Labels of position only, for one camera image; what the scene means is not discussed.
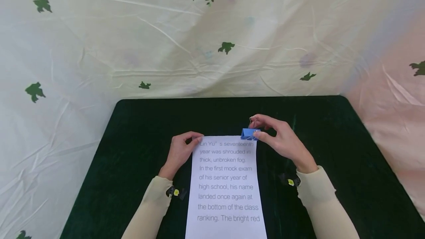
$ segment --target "fabric backdrop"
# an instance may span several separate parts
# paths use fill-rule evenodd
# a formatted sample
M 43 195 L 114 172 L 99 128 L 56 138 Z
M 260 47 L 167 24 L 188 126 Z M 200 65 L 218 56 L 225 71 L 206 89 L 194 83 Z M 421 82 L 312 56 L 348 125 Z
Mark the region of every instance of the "fabric backdrop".
M 0 3 L 0 239 L 59 238 L 122 98 L 343 94 L 425 216 L 425 0 Z

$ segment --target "paper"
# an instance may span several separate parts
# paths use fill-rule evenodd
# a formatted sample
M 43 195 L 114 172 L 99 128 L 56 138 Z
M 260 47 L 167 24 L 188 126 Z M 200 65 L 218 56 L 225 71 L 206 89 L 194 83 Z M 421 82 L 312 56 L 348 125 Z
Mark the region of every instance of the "paper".
M 193 152 L 186 239 L 267 238 L 257 142 L 204 136 Z

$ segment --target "sleeve cuff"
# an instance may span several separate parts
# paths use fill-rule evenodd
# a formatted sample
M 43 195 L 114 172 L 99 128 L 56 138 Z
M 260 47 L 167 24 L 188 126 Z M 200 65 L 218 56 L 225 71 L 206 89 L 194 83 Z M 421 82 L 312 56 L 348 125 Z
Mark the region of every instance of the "sleeve cuff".
M 154 177 L 146 189 L 142 202 L 171 200 L 165 193 L 172 185 L 173 181 L 159 176 Z
M 298 197 L 306 208 L 336 199 L 336 190 L 322 166 L 319 166 L 318 171 L 310 174 L 297 171 L 297 175 L 301 180 L 298 186 Z

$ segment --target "forearm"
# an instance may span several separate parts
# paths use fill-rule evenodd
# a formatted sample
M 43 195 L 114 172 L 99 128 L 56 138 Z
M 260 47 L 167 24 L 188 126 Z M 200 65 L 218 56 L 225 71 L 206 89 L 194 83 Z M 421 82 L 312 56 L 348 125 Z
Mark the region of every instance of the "forearm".
M 298 197 L 308 211 L 317 239 L 358 239 L 350 217 L 335 195 L 324 169 L 310 174 L 298 172 L 301 185 Z
M 162 218 L 167 213 L 171 198 L 165 192 L 173 182 L 155 177 L 146 189 L 142 202 L 128 224 L 121 239 L 155 239 Z

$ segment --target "table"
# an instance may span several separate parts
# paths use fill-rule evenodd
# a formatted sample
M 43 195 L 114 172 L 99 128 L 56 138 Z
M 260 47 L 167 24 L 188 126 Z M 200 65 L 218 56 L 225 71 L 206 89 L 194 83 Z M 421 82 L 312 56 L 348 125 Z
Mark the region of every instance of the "table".
M 425 223 L 347 99 L 308 96 L 121 100 L 61 239 L 121 238 L 172 136 L 190 130 L 240 135 L 256 113 L 291 125 L 325 168 L 360 238 L 425 238 Z M 259 142 L 257 164 L 268 238 L 315 238 L 296 188 L 277 177 L 293 173 L 293 163 Z M 190 187 L 190 174 L 191 158 L 174 185 Z M 171 201 L 157 238 L 184 239 L 187 205 L 188 198 Z

